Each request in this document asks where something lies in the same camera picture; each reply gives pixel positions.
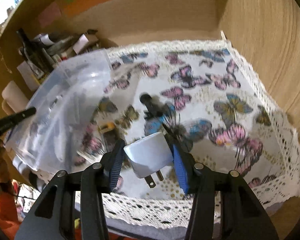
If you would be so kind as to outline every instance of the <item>wooden wall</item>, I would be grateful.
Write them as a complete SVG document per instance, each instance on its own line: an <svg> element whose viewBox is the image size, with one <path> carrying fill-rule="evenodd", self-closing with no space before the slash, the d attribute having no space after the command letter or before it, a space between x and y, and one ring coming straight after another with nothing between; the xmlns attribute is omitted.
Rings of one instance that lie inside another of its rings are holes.
<svg viewBox="0 0 300 240"><path fill-rule="evenodd" d="M300 141L300 8L295 0L217 0L224 30L298 129ZM300 217L291 198L271 217L281 239Z"/></svg>

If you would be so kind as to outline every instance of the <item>blue gripper pad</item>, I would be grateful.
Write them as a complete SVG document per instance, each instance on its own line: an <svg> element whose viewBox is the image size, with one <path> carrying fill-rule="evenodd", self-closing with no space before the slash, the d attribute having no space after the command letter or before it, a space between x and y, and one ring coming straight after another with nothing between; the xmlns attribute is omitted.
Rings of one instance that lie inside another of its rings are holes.
<svg viewBox="0 0 300 240"><path fill-rule="evenodd" d="M175 145L173 145L173 163L179 185L183 189L185 195L187 195L189 190L188 172L185 164L182 161L180 152L178 151L178 148Z"/></svg>
<svg viewBox="0 0 300 240"><path fill-rule="evenodd" d="M109 187L111 191L117 186L121 166L124 158L125 142L122 139L117 140L114 149L110 153L105 153L101 163L105 166L104 174L109 178Z"/></svg>

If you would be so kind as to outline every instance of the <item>pink butterfly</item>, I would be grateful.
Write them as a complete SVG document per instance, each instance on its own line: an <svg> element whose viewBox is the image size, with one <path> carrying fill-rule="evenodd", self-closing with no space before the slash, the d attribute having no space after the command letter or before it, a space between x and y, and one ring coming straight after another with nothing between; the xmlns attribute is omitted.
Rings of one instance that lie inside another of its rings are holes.
<svg viewBox="0 0 300 240"><path fill-rule="evenodd" d="M176 64L182 65L185 63L183 60L178 58L178 53L176 53L176 52L170 52L166 56L166 59L169 60L170 64L173 64L173 65L176 65Z"/></svg>
<svg viewBox="0 0 300 240"><path fill-rule="evenodd" d="M228 73L230 74L234 74L234 72L238 71L238 65L234 62L233 59L231 59L228 63L227 63L227 67L226 70Z"/></svg>
<svg viewBox="0 0 300 240"><path fill-rule="evenodd" d="M118 191L122 188L123 178L119 175L117 186L112 190L114 193L118 193Z"/></svg>
<svg viewBox="0 0 300 240"><path fill-rule="evenodd" d="M253 179L248 183L248 185L249 185L250 188L253 188L253 187L257 187L257 186L260 186L260 185L262 185L262 184L268 183L268 182L270 182L271 180L274 180L274 179L276 179L276 178L277 178L277 176L276 176L275 174L272 174L272 175L269 175L269 174L268 174L267 176L265 176L265 177L263 178L262 181L261 181L261 179L258 178L258 177L253 178Z"/></svg>
<svg viewBox="0 0 300 240"><path fill-rule="evenodd" d="M101 140L94 136L93 133L86 132L81 142L81 150L87 154L97 156L102 149Z"/></svg>
<svg viewBox="0 0 300 240"><path fill-rule="evenodd" d="M191 95L183 94L183 89L178 86L162 91L160 92L160 95L167 98L173 98L173 105L177 111L184 109L186 107L186 103L191 101Z"/></svg>
<svg viewBox="0 0 300 240"><path fill-rule="evenodd" d="M194 88L196 85L210 85L211 81L201 76L192 76L191 66L186 65L171 74L171 79L181 82L184 88Z"/></svg>
<svg viewBox="0 0 300 240"><path fill-rule="evenodd" d="M213 61L211 59L203 59L199 62L199 66L201 66L202 64L205 64L208 68L212 68L213 65Z"/></svg>
<svg viewBox="0 0 300 240"><path fill-rule="evenodd" d="M121 63L116 60L115 62L111 63L111 66L113 70L117 70L121 66Z"/></svg>
<svg viewBox="0 0 300 240"><path fill-rule="evenodd" d="M147 65L145 62L140 62L137 64L137 67L143 70L144 73L147 74L150 78L155 78L158 76L158 70L160 69L160 66L156 63Z"/></svg>
<svg viewBox="0 0 300 240"><path fill-rule="evenodd" d="M86 159L76 153L74 156L74 166L80 166L85 163L86 163Z"/></svg>
<svg viewBox="0 0 300 240"><path fill-rule="evenodd" d="M242 176L245 176L251 170L251 166L259 160L262 154L262 142L259 139L246 137L244 127L237 123L232 124L229 129L211 130L209 139L217 146L237 147L235 155L237 162L234 169Z"/></svg>
<svg viewBox="0 0 300 240"><path fill-rule="evenodd" d="M126 89L130 85L130 82L129 82L130 78L131 78L131 72L128 72L126 77L123 75L117 80L110 81L109 85L103 89L103 92L109 93L110 90L115 86L117 86L117 88L119 88L119 89Z"/></svg>
<svg viewBox="0 0 300 240"><path fill-rule="evenodd" d="M227 85L232 86L234 88L240 88L241 84L240 82L237 81L235 76L233 74L227 73L224 74L223 76L221 75L213 75L213 74L206 74L206 76L214 81L214 85L216 88L220 90L226 90Z"/></svg>

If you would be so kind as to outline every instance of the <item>bottle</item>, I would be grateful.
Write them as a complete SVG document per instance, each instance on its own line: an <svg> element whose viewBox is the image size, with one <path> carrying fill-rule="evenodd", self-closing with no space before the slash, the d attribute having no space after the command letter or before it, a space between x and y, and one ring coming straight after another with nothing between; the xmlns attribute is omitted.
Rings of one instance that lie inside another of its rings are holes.
<svg viewBox="0 0 300 240"><path fill-rule="evenodd" d="M42 48L48 48L56 44L58 41L61 41L69 36L70 35L66 32L53 32L50 34L40 33L39 35L34 37L33 41Z"/></svg>
<svg viewBox="0 0 300 240"><path fill-rule="evenodd" d="M17 31L17 34L18 34L18 36L20 37L20 39L21 39L21 41L23 43L24 54L25 54L26 58L28 59L28 63L35 65L42 72L44 72L44 74L45 74L44 76L45 77L47 75L49 75L53 71L53 67L50 64L50 62L47 59L47 57L44 55L44 53L42 51L42 48L39 48L34 43L32 43L28 39L28 37L26 36L26 34L25 34L25 32L24 32L23 29L19 29Z"/></svg>
<svg viewBox="0 0 300 240"><path fill-rule="evenodd" d="M18 49L19 55L23 57L25 62L29 65L30 69L33 72L32 77L38 82L39 85L43 83L43 81L48 77L41 69L39 69L36 65L34 65L31 61L29 61L24 52L24 47L20 47Z"/></svg>

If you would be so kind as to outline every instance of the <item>lace tablecloth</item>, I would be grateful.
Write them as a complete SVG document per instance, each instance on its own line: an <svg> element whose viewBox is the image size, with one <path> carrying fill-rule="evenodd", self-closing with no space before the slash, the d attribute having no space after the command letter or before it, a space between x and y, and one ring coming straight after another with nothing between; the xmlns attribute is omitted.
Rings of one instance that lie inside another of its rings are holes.
<svg viewBox="0 0 300 240"><path fill-rule="evenodd" d="M153 42L107 53L112 80L100 91L105 105L98 106L86 131L95 144L82 145L95 161L99 125L115 121L128 144L162 130L165 122L197 162L224 173L239 171L265 208L300 195L297 132L229 41ZM145 121L139 101L144 92L170 113ZM150 189L132 169L122 169L116 193L103 196L105 215L157 228L186 227L191 196L184 196L172 166L161 172L164 181L153 176L156 187ZM215 201L218 222L219 195Z"/></svg>

